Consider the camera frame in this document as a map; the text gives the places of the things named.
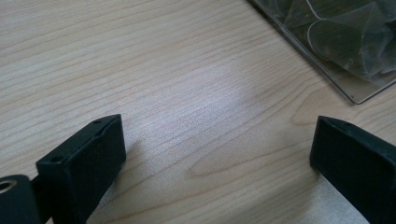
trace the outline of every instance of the wooden table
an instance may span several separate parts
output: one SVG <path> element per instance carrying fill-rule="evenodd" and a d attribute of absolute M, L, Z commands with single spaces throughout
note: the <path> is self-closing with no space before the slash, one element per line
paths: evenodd
<path fill-rule="evenodd" d="M 89 223 L 366 223 L 308 163 L 318 115 L 396 144 L 396 88 L 350 104 L 246 0 L 2 1 L 0 175 L 122 114 Z"/>

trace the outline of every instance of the clear plastic bag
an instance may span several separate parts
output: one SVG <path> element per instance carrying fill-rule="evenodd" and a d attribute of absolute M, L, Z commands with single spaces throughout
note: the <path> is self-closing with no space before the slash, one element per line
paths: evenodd
<path fill-rule="evenodd" d="M 254 1 L 352 102 L 396 83 L 396 0 Z"/>
<path fill-rule="evenodd" d="M 285 25 L 296 27 L 327 20 L 370 3 L 373 3 L 373 0 L 294 0 Z"/>
<path fill-rule="evenodd" d="M 307 34 L 316 54 L 364 78 L 383 69 L 381 56 L 392 38 L 393 33 L 375 3 L 316 21 Z"/>

